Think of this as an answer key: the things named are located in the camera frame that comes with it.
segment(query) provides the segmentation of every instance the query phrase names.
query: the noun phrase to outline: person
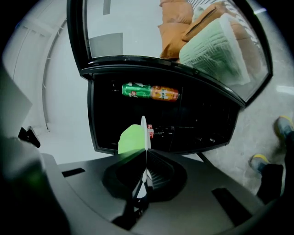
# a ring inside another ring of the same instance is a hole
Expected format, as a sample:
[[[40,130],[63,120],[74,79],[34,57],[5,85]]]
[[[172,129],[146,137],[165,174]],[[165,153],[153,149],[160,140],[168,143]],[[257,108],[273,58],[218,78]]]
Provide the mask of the person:
[[[294,125],[292,120],[287,116],[280,116],[276,120],[275,131],[278,137],[286,144],[285,165],[287,169],[288,162],[293,159],[294,154]],[[262,154],[255,154],[249,164],[254,171],[260,173],[262,176],[261,186],[257,192],[257,196],[265,204],[273,199],[279,198],[283,193],[283,166],[271,164]]]

